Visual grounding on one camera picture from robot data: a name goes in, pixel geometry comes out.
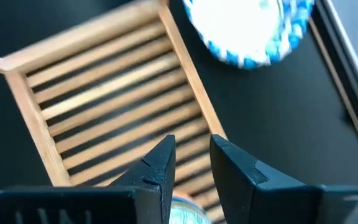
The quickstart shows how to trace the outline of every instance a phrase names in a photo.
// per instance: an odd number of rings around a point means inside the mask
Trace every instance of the wooden slatted tray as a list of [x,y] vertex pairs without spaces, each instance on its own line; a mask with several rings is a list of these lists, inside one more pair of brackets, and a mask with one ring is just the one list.
[[54,186],[105,186],[167,134],[175,190],[224,219],[208,154],[225,133],[165,3],[136,1],[0,58]]

